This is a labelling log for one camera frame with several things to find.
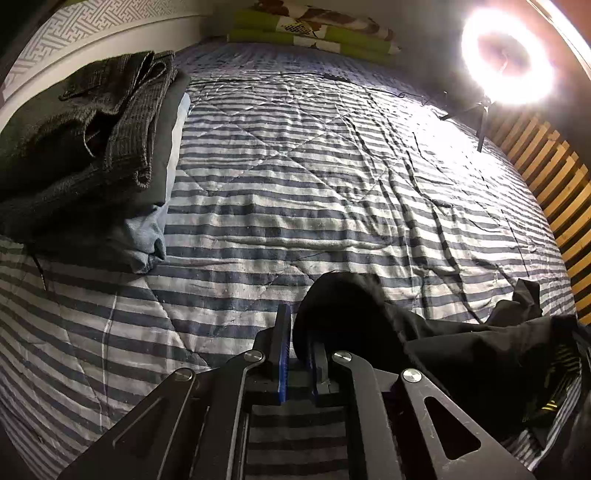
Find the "stack of folded clothes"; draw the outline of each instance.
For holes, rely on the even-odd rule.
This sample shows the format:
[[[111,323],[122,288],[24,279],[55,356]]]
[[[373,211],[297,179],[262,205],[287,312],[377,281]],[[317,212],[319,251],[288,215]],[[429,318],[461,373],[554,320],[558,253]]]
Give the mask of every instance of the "stack of folded clothes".
[[[189,76],[174,54],[96,61],[30,99],[0,133],[0,233],[62,261],[145,273],[164,221]]]
[[[251,9],[236,12],[228,34],[231,42],[298,45],[379,64],[389,64],[400,51],[393,38],[392,30],[370,18],[284,0],[259,0]]]

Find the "patterned wallpaper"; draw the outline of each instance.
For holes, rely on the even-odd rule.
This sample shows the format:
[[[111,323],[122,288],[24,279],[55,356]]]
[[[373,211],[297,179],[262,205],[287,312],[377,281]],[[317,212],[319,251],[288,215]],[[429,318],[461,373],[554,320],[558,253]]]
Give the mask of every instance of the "patterned wallpaper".
[[[85,0],[58,10],[35,33],[8,73],[3,88],[38,62],[100,30],[178,13],[196,11],[199,0]]]

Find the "wooden bed rail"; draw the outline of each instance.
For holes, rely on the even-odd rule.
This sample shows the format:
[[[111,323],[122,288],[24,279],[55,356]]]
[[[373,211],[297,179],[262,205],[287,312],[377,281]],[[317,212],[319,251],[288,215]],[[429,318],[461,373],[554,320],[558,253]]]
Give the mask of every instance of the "wooden bed rail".
[[[591,177],[560,133],[528,110],[491,107],[487,133],[534,194],[556,238],[577,314],[591,323]]]

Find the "silver bolt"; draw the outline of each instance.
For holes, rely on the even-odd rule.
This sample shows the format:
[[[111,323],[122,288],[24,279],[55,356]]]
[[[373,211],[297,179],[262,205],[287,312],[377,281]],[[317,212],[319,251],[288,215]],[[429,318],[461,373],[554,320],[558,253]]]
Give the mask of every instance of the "silver bolt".
[[[410,383],[417,383],[420,382],[423,378],[423,375],[420,371],[414,368],[407,368],[404,372],[402,372],[402,377]]]
[[[244,360],[253,364],[255,362],[260,362],[265,355],[260,353],[258,350],[249,350],[248,352],[244,352]]]
[[[335,352],[333,353],[333,360],[335,362],[350,362],[352,359],[351,354],[349,352],[343,352],[343,351],[339,351],[339,352]]]
[[[193,378],[193,370],[190,368],[179,368],[173,372],[173,375],[177,382],[188,382]]]

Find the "bed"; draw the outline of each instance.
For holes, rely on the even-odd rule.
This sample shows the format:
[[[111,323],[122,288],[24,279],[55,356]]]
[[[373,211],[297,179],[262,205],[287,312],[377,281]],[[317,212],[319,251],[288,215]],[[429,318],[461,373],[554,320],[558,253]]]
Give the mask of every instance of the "bed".
[[[176,62],[191,111],[167,261],[132,275],[39,258],[45,288],[24,247],[0,239],[0,421],[39,478],[171,371],[247,350],[328,271],[374,273],[428,319],[485,322],[519,278],[539,282],[544,314],[574,313],[548,222],[511,163],[489,141],[477,153],[473,132],[441,122],[398,73],[219,41]],[[347,478],[342,412],[318,414],[292,377],[294,404],[255,412],[246,474]]]

